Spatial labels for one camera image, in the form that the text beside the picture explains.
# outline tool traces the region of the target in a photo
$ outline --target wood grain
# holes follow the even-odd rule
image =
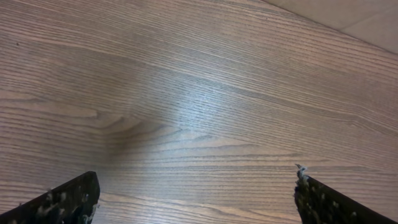
[[[98,223],[298,223],[301,163],[398,220],[398,56],[257,0],[0,20],[0,212],[95,170]]]

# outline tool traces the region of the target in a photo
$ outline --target black object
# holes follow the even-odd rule
[[[89,171],[2,215],[0,224],[90,224],[100,185]]]
[[[325,184],[297,165],[294,199],[303,224],[397,224]]]

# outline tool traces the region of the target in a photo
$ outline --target wooden surface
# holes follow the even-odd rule
[[[295,163],[398,220],[398,56],[256,0],[0,2],[0,212],[300,223]]]

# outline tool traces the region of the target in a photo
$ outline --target brown wood tabletop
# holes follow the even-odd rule
[[[300,223],[296,167],[398,221],[398,56],[260,0],[0,2],[0,213]]]

